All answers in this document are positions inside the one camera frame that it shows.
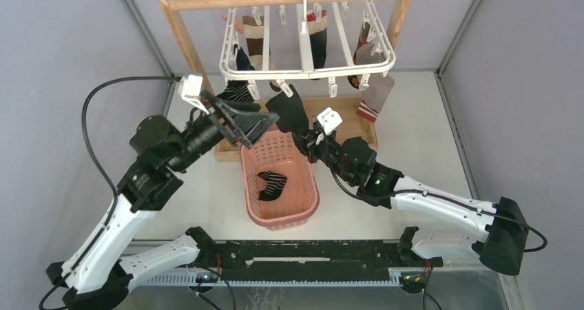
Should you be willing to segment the plain black sock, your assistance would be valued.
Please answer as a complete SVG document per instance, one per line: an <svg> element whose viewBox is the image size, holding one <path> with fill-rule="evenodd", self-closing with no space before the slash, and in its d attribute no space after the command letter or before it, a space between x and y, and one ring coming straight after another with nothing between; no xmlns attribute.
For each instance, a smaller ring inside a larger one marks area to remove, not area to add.
<svg viewBox="0 0 584 310"><path fill-rule="evenodd" d="M268 100L265 107L279 116L276 125L281 132L303 135L309 131L309 120L294 85L289 87L293 93L291 97L284 92L279 93Z"/></svg>

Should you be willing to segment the black white striped sock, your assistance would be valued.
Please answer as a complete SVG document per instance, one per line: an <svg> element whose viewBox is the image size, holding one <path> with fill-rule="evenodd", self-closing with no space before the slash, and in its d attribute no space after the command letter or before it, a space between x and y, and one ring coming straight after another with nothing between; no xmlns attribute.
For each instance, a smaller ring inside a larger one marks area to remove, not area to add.
<svg viewBox="0 0 584 310"><path fill-rule="evenodd" d="M258 177L267 182L265 188L259 191L258 199L264 202L271 202L279 199L288 178L282 174L271 171L260 172Z"/></svg>

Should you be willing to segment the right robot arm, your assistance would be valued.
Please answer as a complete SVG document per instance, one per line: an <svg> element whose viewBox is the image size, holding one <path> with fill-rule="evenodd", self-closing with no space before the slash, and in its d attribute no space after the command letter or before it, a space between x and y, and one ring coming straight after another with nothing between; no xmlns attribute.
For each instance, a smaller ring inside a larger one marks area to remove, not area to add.
<svg viewBox="0 0 584 310"><path fill-rule="evenodd" d="M310 163L322 161L351 198L372 207L412 211L451 223L469 237L470 250L484 266L508 276L520 273L532 228L516 201L502 197L492 203L429 187L378 163L376 151L360 137L339 144L315 128L294 134L293 141Z"/></svg>

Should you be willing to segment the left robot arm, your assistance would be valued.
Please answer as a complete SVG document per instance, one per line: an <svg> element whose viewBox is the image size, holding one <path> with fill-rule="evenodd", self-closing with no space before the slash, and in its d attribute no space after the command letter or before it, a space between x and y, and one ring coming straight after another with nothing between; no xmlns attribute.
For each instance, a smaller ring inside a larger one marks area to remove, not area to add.
<svg viewBox="0 0 584 310"><path fill-rule="evenodd" d="M69 260L47 268L54 288L65 288L65 309L113 309L154 276L213 262L216 244L201 227L144 253L124 255L137 232L182 186L179 174L222 140L253 147L279 119L256 103L223 101L208 92L201 94L196 109L200 115L183 130L161 115L138 126L129 142L138 156L113 189L104 217Z"/></svg>

